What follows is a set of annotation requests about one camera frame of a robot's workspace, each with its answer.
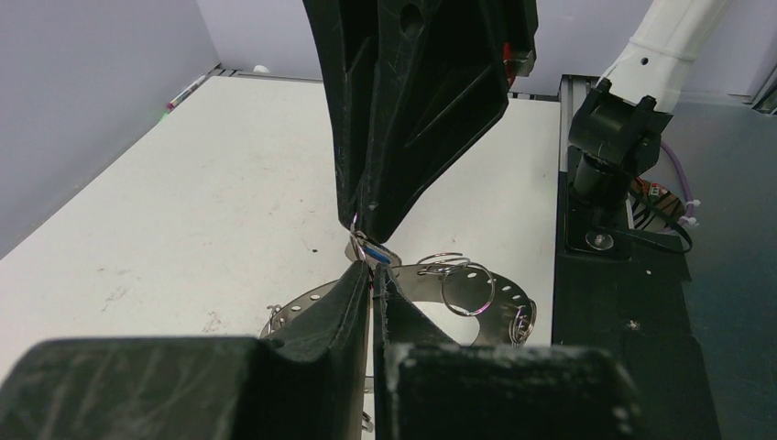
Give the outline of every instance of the white table surface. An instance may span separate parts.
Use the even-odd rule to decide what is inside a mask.
[[[558,139],[558,104],[511,100],[387,243],[516,281],[534,345],[551,340]],[[346,240],[323,86],[211,78],[0,260],[0,378],[48,338],[257,335],[268,305],[343,273]]]

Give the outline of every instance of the white cable tie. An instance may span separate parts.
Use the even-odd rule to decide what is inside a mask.
[[[699,226],[699,222],[698,220],[696,220],[696,217],[686,217],[685,215],[683,215],[682,217],[680,217],[680,220],[685,220],[685,222],[689,226]]]

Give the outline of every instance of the white wall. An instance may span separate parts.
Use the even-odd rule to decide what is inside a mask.
[[[218,62],[194,0],[3,0],[0,60],[0,258]]]
[[[256,64],[281,76],[320,78],[302,0],[197,0],[225,67]],[[731,0],[688,91],[748,94],[777,44],[777,0]],[[618,56],[651,0],[537,0],[537,64],[516,89],[556,94],[561,75],[599,75]],[[768,60],[771,66],[777,60]]]

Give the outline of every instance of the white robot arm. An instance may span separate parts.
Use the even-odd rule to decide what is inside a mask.
[[[602,74],[610,93],[633,104],[656,100],[671,113],[702,47],[726,12],[728,0],[654,0],[618,59]]]
[[[655,165],[680,90],[727,5],[653,1],[573,118],[569,141],[583,152],[574,178],[578,200],[614,215],[631,180]]]

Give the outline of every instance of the metal clip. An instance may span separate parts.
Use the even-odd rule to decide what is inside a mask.
[[[381,245],[370,242],[361,231],[356,230],[358,214],[354,214],[351,222],[351,236],[345,246],[345,256],[351,261],[365,261],[374,269],[378,263],[388,264],[391,267],[402,265],[402,258]]]
[[[508,333],[513,347],[523,346],[531,336],[531,331],[534,330],[534,321],[537,319],[537,303],[529,300],[529,307],[531,313],[526,313],[523,305],[519,306],[515,319],[509,323]]]
[[[362,412],[362,431],[367,431],[368,433],[375,431],[375,424],[372,423],[372,417],[366,412]]]
[[[275,315],[280,313],[280,309],[282,309],[280,304],[268,305],[268,310],[269,310],[268,333],[272,333],[272,332],[278,330],[278,328],[281,328],[285,324],[285,322],[284,322],[285,320],[283,318],[280,318],[280,322],[278,324],[278,328],[273,328],[272,327],[272,321],[275,318]]]

